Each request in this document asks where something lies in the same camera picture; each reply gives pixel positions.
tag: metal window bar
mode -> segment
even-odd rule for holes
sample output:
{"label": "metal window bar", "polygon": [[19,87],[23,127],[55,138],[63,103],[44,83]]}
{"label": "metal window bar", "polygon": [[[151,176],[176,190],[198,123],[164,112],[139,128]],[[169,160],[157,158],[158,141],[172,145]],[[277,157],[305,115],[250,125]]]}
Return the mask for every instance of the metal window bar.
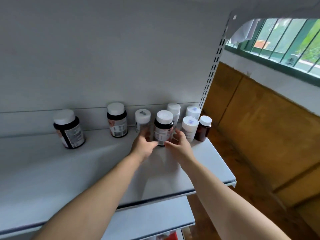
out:
{"label": "metal window bar", "polygon": [[263,20],[263,23],[262,23],[262,25],[261,25],[261,28],[260,28],[259,32],[257,33],[256,38],[254,39],[254,43],[252,44],[252,46],[251,46],[251,48],[250,48],[250,53],[251,53],[252,50],[254,49],[254,44],[257,42],[257,39],[258,39],[258,37],[259,37],[259,34],[261,33],[261,30],[262,30],[262,28],[263,28],[263,26],[264,26],[265,23],[266,23],[266,19]]}
{"label": "metal window bar", "polygon": [[276,48],[278,47],[278,44],[279,44],[279,43],[280,43],[280,41],[282,40],[283,36],[285,35],[285,33],[286,33],[287,29],[289,28],[289,26],[290,26],[290,24],[291,24],[292,20],[293,20],[293,19],[291,19],[291,20],[290,20],[289,24],[287,25],[287,27],[285,28],[285,30],[284,30],[284,32],[283,32],[283,34],[281,35],[280,39],[278,40],[278,43],[275,45],[275,47],[274,47],[273,51],[271,52],[270,56],[268,57],[268,59],[269,59],[269,60],[270,60],[270,58],[271,58],[271,56],[272,56],[273,52],[274,52],[274,51],[276,50]]}
{"label": "metal window bar", "polygon": [[272,31],[275,29],[275,26],[276,26],[276,24],[278,23],[278,20],[279,20],[279,19],[277,19],[277,20],[275,21],[275,23],[274,23],[274,25],[273,25],[273,27],[272,27],[272,29],[271,29],[271,32],[269,33],[268,37],[266,38],[266,41],[265,41],[265,43],[263,44],[263,47],[262,47],[262,49],[261,49],[260,52],[259,52],[259,56],[261,55],[261,52],[262,52],[263,48],[265,47],[266,43],[268,42],[268,39],[269,39],[270,35],[272,34]]}
{"label": "metal window bar", "polygon": [[286,52],[283,54],[281,60],[279,61],[279,63],[282,62],[283,58],[286,56],[286,54],[288,53],[288,51],[290,50],[290,48],[292,47],[292,45],[294,44],[294,42],[296,41],[297,37],[299,36],[299,34],[301,33],[302,29],[304,28],[304,26],[306,25],[306,22],[308,21],[308,19],[306,19],[306,21],[303,23],[302,27],[300,28],[299,32],[297,33],[297,35],[294,37],[294,39],[292,40],[291,44],[289,45],[288,49],[286,50]]}
{"label": "metal window bar", "polygon": [[313,36],[312,40],[309,42],[309,44],[306,46],[306,48],[302,51],[301,55],[299,55],[298,59],[295,61],[295,63],[293,64],[292,67],[295,67],[295,65],[298,63],[298,61],[300,60],[300,58],[303,56],[304,52],[306,52],[306,50],[309,48],[310,44],[312,43],[312,41],[314,41],[314,39],[317,37],[318,33],[320,32],[320,29],[318,30],[318,32],[316,32],[316,34]]}
{"label": "metal window bar", "polygon": [[320,60],[320,55],[319,55],[318,60],[316,60],[316,62],[315,62],[315,63],[312,65],[312,67],[307,71],[307,73],[309,73],[309,72],[314,68],[314,66],[315,66],[316,64],[318,64],[319,60]]}

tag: white bottle cap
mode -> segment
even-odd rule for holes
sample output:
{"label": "white bottle cap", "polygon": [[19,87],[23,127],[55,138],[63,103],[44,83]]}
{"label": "white bottle cap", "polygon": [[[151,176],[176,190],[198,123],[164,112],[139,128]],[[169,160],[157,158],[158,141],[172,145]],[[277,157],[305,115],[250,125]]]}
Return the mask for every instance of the white bottle cap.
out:
{"label": "white bottle cap", "polygon": [[167,110],[170,111],[173,115],[180,113],[181,106],[176,103],[170,103],[167,106]]}
{"label": "white bottle cap", "polygon": [[136,122],[139,124],[147,124],[150,121],[151,113],[147,109],[138,109],[135,112]]}
{"label": "white bottle cap", "polygon": [[199,120],[201,125],[209,126],[211,125],[212,119],[209,116],[202,115]]}
{"label": "white bottle cap", "polygon": [[188,106],[186,109],[186,116],[192,116],[195,117],[196,119],[199,119],[201,114],[201,109],[199,109],[196,106]]}
{"label": "white bottle cap", "polygon": [[75,113],[71,109],[63,109],[54,114],[53,121],[57,125],[66,125],[76,119]]}
{"label": "white bottle cap", "polygon": [[125,112],[125,106],[122,103],[111,103],[107,108],[108,113],[113,116],[122,115]]}
{"label": "white bottle cap", "polygon": [[192,116],[186,116],[182,120],[182,128],[187,132],[194,132],[198,128],[199,121]]}
{"label": "white bottle cap", "polygon": [[160,110],[157,113],[157,121],[160,124],[168,125],[171,124],[174,119],[174,115],[168,110]]}

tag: window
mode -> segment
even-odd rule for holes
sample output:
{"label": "window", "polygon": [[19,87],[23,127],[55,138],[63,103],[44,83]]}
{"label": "window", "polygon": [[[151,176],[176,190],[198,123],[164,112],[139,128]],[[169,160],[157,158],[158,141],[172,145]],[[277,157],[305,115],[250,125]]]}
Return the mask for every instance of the window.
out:
{"label": "window", "polygon": [[320,86],[320,19],[269,18],[251,40],[226,50]]}

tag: wooden panel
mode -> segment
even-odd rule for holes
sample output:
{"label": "wooden panel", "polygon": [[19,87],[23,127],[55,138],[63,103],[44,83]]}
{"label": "wooden panel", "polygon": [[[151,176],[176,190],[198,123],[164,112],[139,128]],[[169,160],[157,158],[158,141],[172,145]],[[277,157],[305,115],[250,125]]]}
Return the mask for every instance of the wooden panel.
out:
{"label": "wooden panel", "polygon": [[320,167],[305,173],[303,177],[277,192],[286,206],[294,206],[305,199],[320,193]]}
{"label": "wooden panel", "polygon": [[[266,215],[292,240],[319,240],[295,210],[285,210],[260,184],[258,175],[215,127],[211,128],[208,138],[237,179],[236,187],[230,187],[232,190]],[[195,218],[195,226],[183,229],[184,239],[220,240],[197,195],[189,195],[187,198]]]}
{"label": "wooden panel", "polygon": [[218,124],[232,95],[234,94],[242,74],[220,62],[214,75],[203,109],[214,124]]}
{"label": "wooden panel", "polygon": [[297,211],[316,234],[320,236],[320,197],[299,206]]}
{"label": "wooden panel", "polygon": [[320,118],[246,76],[220,127],[273,189],[320,161]]}

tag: white cloth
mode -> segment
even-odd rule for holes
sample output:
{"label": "white cloth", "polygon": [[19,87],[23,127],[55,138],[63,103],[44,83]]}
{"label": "white cloth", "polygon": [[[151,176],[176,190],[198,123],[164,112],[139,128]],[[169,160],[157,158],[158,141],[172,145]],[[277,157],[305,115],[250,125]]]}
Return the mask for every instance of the white cloth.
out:
{"label": "white cloth", "polygon": [[254,30],[257,27],[259,19],[252,19],[243,24],[231,37],[230,42],[236,44],[245,40],[251,40],[254,35]]}

